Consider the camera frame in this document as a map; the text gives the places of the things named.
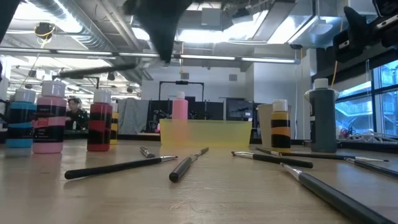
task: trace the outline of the yellow translucent container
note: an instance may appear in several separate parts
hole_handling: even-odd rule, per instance
[[[160,120],[163,146],[248,147],[249,121]]]

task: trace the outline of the wooden table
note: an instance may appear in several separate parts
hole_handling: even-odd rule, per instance
[[[72,181],[63,177],[70,169],[143,159],[139,146],[159,153],[158,142],[139,141],[119,141],[109,152],[86,152],[85,140],[65,141],[62,154],[2,148],[1,223],[350,223],[279,165],[230,153],[248,149],[210,148],[177,184],[169,173],[181,160]],[[183,159],[197,150],[162,147],[160,154]],[[393,154],[340,153],[391,159],[384,165],[398,170]],[[398,180],[344,161],[301,159],[314,163],[306,172],[398,222]]]

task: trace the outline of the pink paint bottle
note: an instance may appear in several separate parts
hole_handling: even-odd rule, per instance
[[[65,84],[43,81],[42,96],[37,99],[33,153],[60,153],[63,149],[63,130],[67,101]]]
[[[185,93],[180,91],[177,99],[173,100],[173,119],[188,119],[188,101],[185,100]]]

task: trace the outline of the blue paint bottle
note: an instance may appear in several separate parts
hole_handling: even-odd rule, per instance
[[[10,148],[31,147],[33,144],[33,121],[36,105],[36,92],[19,89],[15,101],[10,105],[6,145]]]

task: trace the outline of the dark gray paint bottle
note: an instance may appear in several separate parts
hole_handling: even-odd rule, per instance
[[[336,152],[335,91],[328,88],[328,79],[314,81],[309,93],[311,103],[311,151]]]

